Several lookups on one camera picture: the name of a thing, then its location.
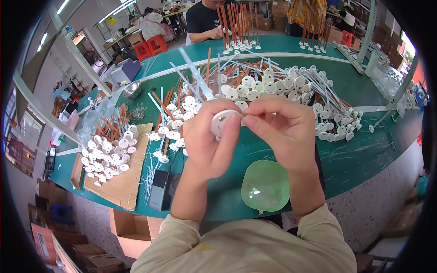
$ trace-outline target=terrazzo floor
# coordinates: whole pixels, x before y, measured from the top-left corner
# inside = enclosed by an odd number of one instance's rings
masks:
[[[363,251],[390,217],[402,209],[422,167],[422,150],[415,141],[373,178],[326,200],[343,229],[344,240],[354,251]],[[108,208],[70,192],[67,196],[67,203],[73,206],[76,228],[87,235],[89,243],[100,246],[129,268],[135,259],[124,256],[117,236],[111,233]],[[282,220],[285,230],[297,226],[292,212],[282,213]]]

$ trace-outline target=chair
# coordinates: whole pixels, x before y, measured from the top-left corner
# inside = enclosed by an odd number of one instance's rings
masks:
[[[134,49],[140,61],[154,56],[150,50],[149,44],[146,41],[142,41],[141,43],[137,44]]]
[[[161,52],[167,52],[167,43],[162,35],[156,35],[147,40],[152,56]]]
[[[346,30],[343,30],[343,37],[341,38],[341,43],[350,47],[352,45],[352,38],[354,35]]]
[[[52,205],[53,219],[55,222],[66,225],[74,225],[73,207],[54,204]]]

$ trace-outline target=cardboard sheet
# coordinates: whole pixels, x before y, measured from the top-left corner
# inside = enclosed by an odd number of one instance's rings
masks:
[[[102,183],[101,187],[94,185],[96,178],[85,176],[83,187],[127,211],[135,210],[142,164],[149,143],[146,133],[152,131],[152,126],[153,123],[137,125],[140,137],[135,145],[136,152],[131,154],[127,172],[114,176],[108,182]]]

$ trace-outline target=fluorescent light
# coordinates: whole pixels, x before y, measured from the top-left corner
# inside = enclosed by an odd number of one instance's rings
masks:
[[[122,11],[122,10],[124,10],[125,8],[127,8],[127,6],[125,6],[125,7],[121,7],[118,11],[114,12],[112,15],[116,15],[117,13],[119,13],[119,12]]]
[[[64,9],[64,7],[67,5],[68,1],[70,1],[70,0],[65,0],[65,1],[62,3],[62,6],[58,9],[58,14],[61,13],[61,11],[62,11],[62,10]]]
[[[108,13],[105,17],[103,17],[98,24],[100,24],[101,22],[103,22],[106,18],[108,18],[109,16],[111,16],[114,12],[118,11],[121,7],[127,6],[130,3],[132,3],[133,0],[128,0],[126,2],[124,2],[123,4],[121,4],[120,6],[116,7],[113,11],[111,11],[110,13]]]
[[[37,52],[39,52],[39,51],[41,50],[42,45],[44,44],[44,41],[45,41],[45,39],[47,38],[47,34],[48,34],[47,32],[44,33],[44,36],[42,37],[41,42],[39,43],[39,47],[38,47],[38,49],[36,50]]]

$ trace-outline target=stainless steel bowl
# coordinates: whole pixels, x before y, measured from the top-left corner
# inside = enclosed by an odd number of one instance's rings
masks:
[[[137,98],[142,92],[141,82],[136,80],[130,83],[123,91],[123,96],[128,100]]]

